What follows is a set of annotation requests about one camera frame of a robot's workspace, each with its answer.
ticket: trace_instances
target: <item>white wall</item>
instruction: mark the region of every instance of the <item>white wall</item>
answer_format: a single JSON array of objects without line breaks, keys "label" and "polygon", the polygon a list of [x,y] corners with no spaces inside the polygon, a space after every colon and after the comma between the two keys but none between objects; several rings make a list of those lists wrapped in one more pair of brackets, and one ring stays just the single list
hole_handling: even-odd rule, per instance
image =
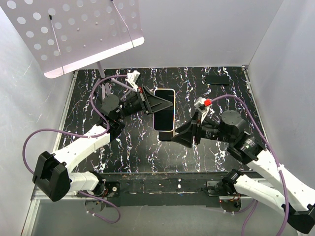
[{"label": "white wall", "polygon": [[[58,128],[72,75],[50,80],[0,8],[0,235],[20,235],[34,184],[22,161],[22,145],[33,131]],[[27,146],[35,168],[51,151],[56,134],[38,134]]]},{"label": "white wall", "polygon": [[249,64],[282,1],[139,0],[144,44],[105,59],[102,65],[126,68]]},{"label": "white wall", "polygon": [[315,1],[284,0],[249,76],[279,159],[315,188]]}]

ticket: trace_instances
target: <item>white smartphone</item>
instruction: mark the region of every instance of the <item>white smartphone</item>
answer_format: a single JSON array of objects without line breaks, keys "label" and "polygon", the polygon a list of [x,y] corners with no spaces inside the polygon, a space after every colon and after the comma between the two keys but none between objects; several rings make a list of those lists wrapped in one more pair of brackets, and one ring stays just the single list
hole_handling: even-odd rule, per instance
[{"label": "white smartphone", "polygon": [[153,129],[160,132],[171,132],[175,127],[175,90],[158,88],[154,95],[173,103],[172,107],[153,114]]}]

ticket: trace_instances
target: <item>metal rod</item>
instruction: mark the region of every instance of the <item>metal rod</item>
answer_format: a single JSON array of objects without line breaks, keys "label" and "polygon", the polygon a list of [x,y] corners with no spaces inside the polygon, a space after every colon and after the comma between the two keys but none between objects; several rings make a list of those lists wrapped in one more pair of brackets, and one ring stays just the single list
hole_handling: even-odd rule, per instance
[{"label": "metal rod", "polygon": [[130,92],[131,92],[131,90],[129,90],[128,92],[126,92],[126,93],[121,97],[120,100],[124,100],[124,98],[127,97],[127,95],[128,95]]},{"label": "metal rod", "polygon": [[[97,67],[98,67],[98,70],[99,70],[101,78],[104,79],[106,77],[106,75],[105,75],[104,69],[103,69],[100,61],[97,62]],[[105,84],[105,86],[102,86],[102,97],[103,97],[103,99],[105,98],[105,91],[104,91],[104,89],[106,91],[106,94],[108,94],[108,95],[112,94],[111,91],[110,91],[109,85]]]},{"label": "metal rod", "polygon": [[122,82],[119,82],[119,81],[117,81],[117,80],[115,80],[115,79],[112,79],[111,81],[114,82],[114,83],[116,83],[116,84],[118,84],[118,85],[120,85],[120,86],[123,86],[123,87],[126,88],[126,89],[129,89],[129,90],[131,90],[131,91],[136,92],[135,89],[133,89],[132,87],[129,87],[128,85],[125,85],[125,84],[122,83]]}]

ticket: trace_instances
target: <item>gray floor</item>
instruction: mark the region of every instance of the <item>gray floor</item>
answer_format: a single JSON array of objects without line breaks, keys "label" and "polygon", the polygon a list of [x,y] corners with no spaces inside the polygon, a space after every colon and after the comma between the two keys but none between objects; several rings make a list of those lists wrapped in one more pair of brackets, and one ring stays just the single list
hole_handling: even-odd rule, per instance
[{"label": "gray floor", "polygon": [[[120,209],[121,220],[110,225],[87,214],[83,200],[56,203],[42,200],[32,236],[239,236],[249,213],[232,216],[203,206],[125,206]],[[117,216],[113,208],[105,208],[101,214],[111,219]],[[245,235],[274,236],[282,220],[274,210],[258,204]],[[282,235],[296,236],[297,232],[287,225]]]}]

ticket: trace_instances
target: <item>white bracket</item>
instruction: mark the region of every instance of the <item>white bracket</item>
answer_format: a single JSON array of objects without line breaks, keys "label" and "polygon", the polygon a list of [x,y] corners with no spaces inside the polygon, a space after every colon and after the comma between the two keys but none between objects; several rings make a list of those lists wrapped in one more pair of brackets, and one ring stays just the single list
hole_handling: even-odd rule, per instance
[{"label": "white bracket", "polygon": [[91,172],[69,173],[69,179],[71,179],[69,192],[93,191],[99,182]]},{"label": "white bracket", "polygon": [[201,113],[201,123],[202,123],[209,112],[211,101],[209,99],[199,97],[195,100],[194,106]]},{"label": "white bracket", "polygon": [[258,183],[247,175],[239,176],[234,187],[238,193],[250,196],[284,215],[284,209],[281,206],[285,204],[285,199],[278,190]]},{"label": "white bracket", "polygon": [[137,79],[140,76],[140,72],[138,71],[133,71],[132,73],[127,73],[127,78],[126,81],[131,85],[133,89],[138,91],[138,85],[136,84]]}]

